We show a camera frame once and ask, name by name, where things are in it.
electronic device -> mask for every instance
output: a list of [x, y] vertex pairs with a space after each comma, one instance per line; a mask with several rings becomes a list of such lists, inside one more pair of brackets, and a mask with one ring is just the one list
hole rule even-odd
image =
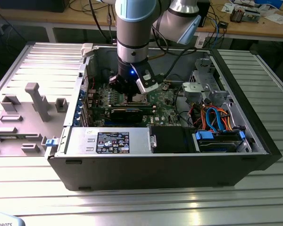
[[0, 0], [0, 8], [64, 12], [69, 0]]
[[199, 8], [199, 15], [201, 16], [201, 20], [200, 20], [198, 27], [204, 26], [210, 4], [211, 2], [209, 0], [197, 0], [197, 6]]
[[[27, 45], [0, 83], [0, 156], [45, 155], [69, 190], [233, 186], [281, 157], [283, 84], [259, 56], [184, 55], [131, 102], [108, 85], [116, 56], [114, 46]], [[176, 57], [149, 61], [158, 81]]]

metal bracket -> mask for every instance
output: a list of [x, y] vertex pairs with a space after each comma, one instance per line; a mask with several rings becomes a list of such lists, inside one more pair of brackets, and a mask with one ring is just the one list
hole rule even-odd
[[81, 47], [82, 57], [88, 57], [92, 55], [95, 49], [98, 49], [98, 47], [95, 47], [93, 43], [84, 43]]
[[136, 84], [141, 94], [149, 93], [158, 88], [158, 83], [155, 79], [154, 72], [148, 62], [131, 64], [132, 68], [138, 76]]

slotted aluminum plate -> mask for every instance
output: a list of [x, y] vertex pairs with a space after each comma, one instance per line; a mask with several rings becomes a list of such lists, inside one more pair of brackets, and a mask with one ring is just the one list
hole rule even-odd
[[258, 55], [233, 50], [219, 53], [283, 154], [283, 83]]

metal work table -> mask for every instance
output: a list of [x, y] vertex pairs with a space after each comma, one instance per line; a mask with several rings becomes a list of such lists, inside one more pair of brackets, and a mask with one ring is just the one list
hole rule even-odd
[[[283, 24], [277, 24], [266, 18], [260, 18], [259, 23], [233, 23], [230, 22], [228, 13], [221, 12], [222, 5], [227, 0], [213, 0], [212, 6], [220, 20], [229, 23], [225, 38], [230, 39], [247, 39], [247, 40], [265, 40], [265, 41], [283, 41]], [[87, 0], [83, 0], [82, 4], [87, 4]], [[105, 4], [96, 4], [96, 8], [100, 8]], [[75, 9], [81, 9], [80, 1], [75, 1], [72, 4]], [[71, 28], [71, 29], [86, 29], [97, 30], [97, 26], [91, 15], [83, 12], [76, 12], [70, 8], [66, 8], [63, 13], [31, 11], [31, 10], [15, 10], [15, 9], [0, 9], [0, 13], [12, 24], [23, 26], [40, 26], [44, 27], [49, 38], [49, 42], [57, 42], [54, 28]], [[107, 24], [107, 8], [101, 8], [96, 11], [96, 16], [103, 30], [108, 30]], [[6, 24], [0, 17], [0, 24]], [[195, 36], [203, 39], [211, 36], [214, 32], [214, 27], [210, 20], [206, 20], [204, 27], [199, 27]]]
[[[62, 61], [78, 65], [82, 45], [37, 43], [36, 46], [39, 48], [26, 46], [11, 66], [0, 83], [0, 98], [12, 85], [24, 88], [27, 82], [43, 82], [45, 77], [48, 80], [43, 87], [54, 88], [57, 76], [74, 82], [73, 75], [47, 73], [33, 77], [21, 68], [36, 61], [32, 59], [36, 52], [43, 52], [43, 58], [64, 53], [64, 59], [56, 56], [56, 65]], [[260, 70], [251, 76], [253, 82], [243, 78], [243, 61], [252, 67], [261, 64], [248, 51], [221, 50], [220, 55], [227, 64], [232, 61], [232, 73], [283, 155], [283, 84], [271, 72]], [[253, 92], [254, 87], [261, 87], [262, 91]], [[50, 101], [47, 93], [50, 89], [43, 90], [41, 94]], [[269, 95], [281, 99], [280, 104], [270, 106], [273, 99], [268, 100]], [[258, 99], [265, 97], [263, 104], [258, 105]], [[0, 211], [21, 217], [27, 226], [70, 226], [78, 222], [97, 226], [283, 226], [283, 158], [265, 171], [252, 172], [235, 187], [73, 192], [65, 189], [44, 157], [0, 157]]]

wooden workbench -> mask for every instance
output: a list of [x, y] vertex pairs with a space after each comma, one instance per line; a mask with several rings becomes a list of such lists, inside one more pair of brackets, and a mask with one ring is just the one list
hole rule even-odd
[[[103, 3], [98, 3], [93, 0], [94, 8], [104, 6]], [[228, 22], [228, 29], [226, 36], [228, 38], [239, 39], [253, 39], [253, 40], [274, 40], [283, 41], [283, 24], [277, 24], [265, 18], [260, 18], [259, 23], [232, 23], [230, 22], [230, 14], [221, 12], [222, 5], [228, 1], [226, 0], [212, 0], [215, 13], [220, 20]], [[80, 0], [72, 3], [72, 8], [81, 10]], [[107, 24], [107, 10], [108, 8], [101, 8], [96, 10], [96, 16], [99, 24], [103, 30], [108, 29]], [[43, 26], [49, 36], [49, 40], [54, 42], [54, 27], [63, 28], [78, 28], [78, 29], [97, 29], [93, 17], [90, 14], [77, 12], [70, 8], [66, 8], [63, 13], [52, 13], [44, 11], [30, 11], [30, 10], [15, 10], [15, 9], [0, 9], [0, 13], [12, 24], [28, 25], [28, 26]], [[196, 35], [207, 34], [214, 32], [214, 27], [209, 20], [206, 20], [205, 26], [198, 28]]]

